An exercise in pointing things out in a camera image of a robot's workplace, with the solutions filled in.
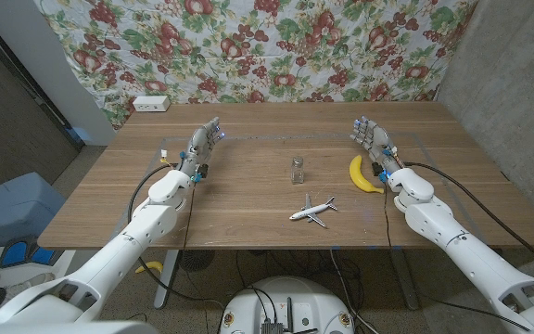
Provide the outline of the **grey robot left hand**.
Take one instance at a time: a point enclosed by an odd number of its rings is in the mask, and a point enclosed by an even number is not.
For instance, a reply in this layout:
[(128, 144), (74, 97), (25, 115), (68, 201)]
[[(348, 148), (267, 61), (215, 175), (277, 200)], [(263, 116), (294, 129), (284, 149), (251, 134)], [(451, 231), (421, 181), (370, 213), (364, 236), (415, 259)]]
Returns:
[(178, 170), (189, 177), (195, 176), (199, 166), (209, 163), (214, 146), (224, 137), (219, 117), (201, 125), (189, 139)]

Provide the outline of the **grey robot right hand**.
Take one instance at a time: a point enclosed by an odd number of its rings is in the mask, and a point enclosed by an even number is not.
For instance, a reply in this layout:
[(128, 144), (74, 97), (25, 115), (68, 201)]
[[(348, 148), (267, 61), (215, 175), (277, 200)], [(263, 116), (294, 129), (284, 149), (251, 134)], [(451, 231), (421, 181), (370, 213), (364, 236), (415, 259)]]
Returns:
[(356, 119), (350, 138), (362, 146), (371, 161), (378, 163), (387, 173), (393, 174), (405, 167), (388, 132), (375, 121), (364, 116)]

